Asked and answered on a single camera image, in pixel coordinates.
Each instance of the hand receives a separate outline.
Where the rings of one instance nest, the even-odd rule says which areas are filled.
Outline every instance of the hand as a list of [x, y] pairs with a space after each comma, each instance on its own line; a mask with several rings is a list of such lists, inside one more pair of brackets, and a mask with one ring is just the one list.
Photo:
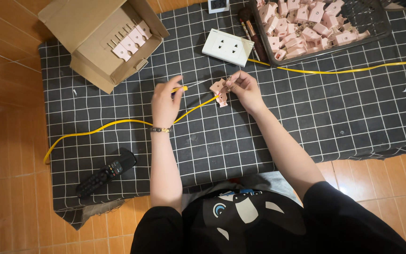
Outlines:
[[267, 109], [256, 79], [245, 71], [235, 72], [231, 75], [231, 79], [225, 82], [225, 85], [237, 95], [242, 106], [252, 116]]
[[151, 100], [151, 108], [153, 113], [153, 126], [157, 128], [170, 128], [180, 110], [181, 97], [184, 93], [183, 89], [179, 89], [172, 99], [172, 89], [181, 87], [178, 81], [183, 79], [183, 76], [175, 76], [165, 84], [157, 84], [154, 89], [153, 99]]

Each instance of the bracelet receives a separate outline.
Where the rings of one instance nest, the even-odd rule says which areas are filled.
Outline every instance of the bracelet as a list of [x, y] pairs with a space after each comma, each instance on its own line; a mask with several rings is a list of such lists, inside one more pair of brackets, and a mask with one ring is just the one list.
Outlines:
[[171, 128], [156, 128], [156, 127], [151, 127], [150, 131], [151, 132], [166, 132], [166, 133], [173, 132], [173, 130]]

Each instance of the table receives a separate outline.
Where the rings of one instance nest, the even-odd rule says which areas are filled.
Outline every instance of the table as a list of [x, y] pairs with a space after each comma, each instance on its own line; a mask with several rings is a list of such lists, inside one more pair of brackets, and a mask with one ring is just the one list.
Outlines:
[[[181, 101], [183, 114], [213, 95], [211, 84], [242, 69], [257, 78], [263, 99], [315, 162], [383, 159], [406, 153], [406, 66], [340, 75], [308, 75], [248, 62], [245, 68], [201, 53], [211, 28], [244, 37], [232, 1], [229, 12], [207, 13], [207, 3], [158, 14], [170, 36], [140, 72], [107, 95], [72, 71], [70, 54], [56, 40], [39, 47], [50, 145], [62, 135], [94, 130], [114, 120], [152, 122], [150, 101], [156, 83], [183, 74], [191, 85]], [[406, 61], [406, 11], [388, 12], [392, 36], [288, 68], [340, 71]], [[228, 107], [216, 102], [173, 126], [172, 147], [185, 193], [213, 182], [276, 170], [260, 131], [234, 94]], [[151, 142], [148, 126], [123, 123], [90, 136], [66, 138], [51, 154], [54, 210], [76, 229], [82, 208], [149, 194]], [[87, 200], [78, 183], [109, 163], [119, 148], [131, 150], [137, 165]]]

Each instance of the cardboard box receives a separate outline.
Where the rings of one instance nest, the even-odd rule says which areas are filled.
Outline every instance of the cardboard box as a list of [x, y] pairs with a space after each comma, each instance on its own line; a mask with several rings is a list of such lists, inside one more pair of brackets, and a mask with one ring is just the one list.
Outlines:
[[[141, 70], [169, 36], [146, 0], [54, 0], [38, 18], [71, 53], [70, 67], [108, 94]], [[133, 20], [144, 20], [153, 36], [125, 62], [108, 43], [118, 43], [116, 34], [126, 35], [123, 27], [133, 27]]]

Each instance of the clock display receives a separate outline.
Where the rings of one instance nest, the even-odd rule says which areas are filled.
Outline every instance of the clock display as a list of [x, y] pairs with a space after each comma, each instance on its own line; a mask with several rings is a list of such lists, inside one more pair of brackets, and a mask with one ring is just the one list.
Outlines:
[[211, 1], [211, 9], [226, 8], [226, 0], [213, 0]]

